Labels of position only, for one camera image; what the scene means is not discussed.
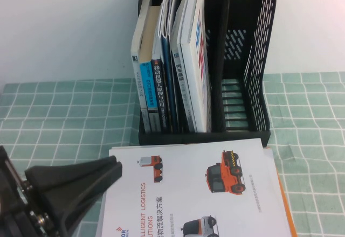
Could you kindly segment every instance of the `logo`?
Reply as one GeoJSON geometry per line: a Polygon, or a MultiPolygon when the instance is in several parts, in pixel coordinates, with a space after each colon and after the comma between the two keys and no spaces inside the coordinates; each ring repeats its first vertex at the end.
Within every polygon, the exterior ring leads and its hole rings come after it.
{"type": "Polygon", "coordinates": [[[121,233],[120,237],[129,237],[129,230],[123,230],[121,227],[116,230],[121,233]]]}

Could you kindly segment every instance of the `black plastic bracket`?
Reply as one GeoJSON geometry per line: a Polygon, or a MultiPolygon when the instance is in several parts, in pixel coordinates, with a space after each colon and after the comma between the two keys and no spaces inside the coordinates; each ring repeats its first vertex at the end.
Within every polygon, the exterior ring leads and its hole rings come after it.
{"type": "Polygon", "coordinates": [[[72,236],[88,210],[122,176],[122,164],[111,156],[34,166],[25,175],[22,181],[0,146],[0,237],[72,236]]]}

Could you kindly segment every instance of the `orange device illustration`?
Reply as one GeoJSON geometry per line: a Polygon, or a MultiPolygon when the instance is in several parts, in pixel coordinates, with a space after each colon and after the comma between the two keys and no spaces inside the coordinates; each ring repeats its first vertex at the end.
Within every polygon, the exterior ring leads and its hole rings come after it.
{"type": "Polygon", "coordinates": [[[183,237],[219,237],[218,225],[217,233],[214,230],[216,225],[216,219],[209,216],[186,222],[181,230],[183,231],[183,237]]]}
{"type": "Polygon", "coordinates": [[[246,186],[242,183],[242,168],[237,164],[238,155],[223,151],[222,162],[210,166],[206,172],[207,184],[212,193],[230,192],[241,195],[246,186]]]}
{"type": "Polygon", "coordinates": [[[150,156],[150,157],[141,157],[140,161],[138,161],[140,167],[149,167],[153,166],[153,180],[155,183],[161,182],[163,179],[163,163],[162,158],[157,156],[150,156]]]}

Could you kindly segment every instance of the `green grid pattern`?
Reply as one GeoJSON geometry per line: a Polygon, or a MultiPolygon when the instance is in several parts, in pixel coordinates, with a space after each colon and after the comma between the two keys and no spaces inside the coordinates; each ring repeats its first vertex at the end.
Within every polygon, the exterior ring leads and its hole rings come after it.
{"type": "Polygon", "coordinates": [[[264,92],[298,236],[345,236],[345,73],[265,75],[264,92]]]}
{"type": "MultiPolygon", "coordinates": [[[[9,84],[0,95],[0,144],[21,176],[29,166],[66,165],[137,144],[134,79],[9,84]]],[[[74,237],[94,237],[101,201],[74,237]]]]}

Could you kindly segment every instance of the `black file organizer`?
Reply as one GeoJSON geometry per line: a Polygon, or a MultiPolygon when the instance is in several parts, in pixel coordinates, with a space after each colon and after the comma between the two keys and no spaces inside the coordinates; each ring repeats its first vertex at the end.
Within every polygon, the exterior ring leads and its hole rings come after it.
{"type": "MultiPolygon", "coordinates": [[[[159,5],[161,2],[162,0],[153,0],[153,5],[159,5]]],[[[276,0],[205,0],[208,63],[212,85],[212,132],[145,134],[140,118],[141,145],[261,138],[263,146],[267,146],[271,133],[262,84],[275,4],[276,0]],[[238,81],[236,84],[243,99],[248,131],[225,131],[223,79],[238,81]]]]}

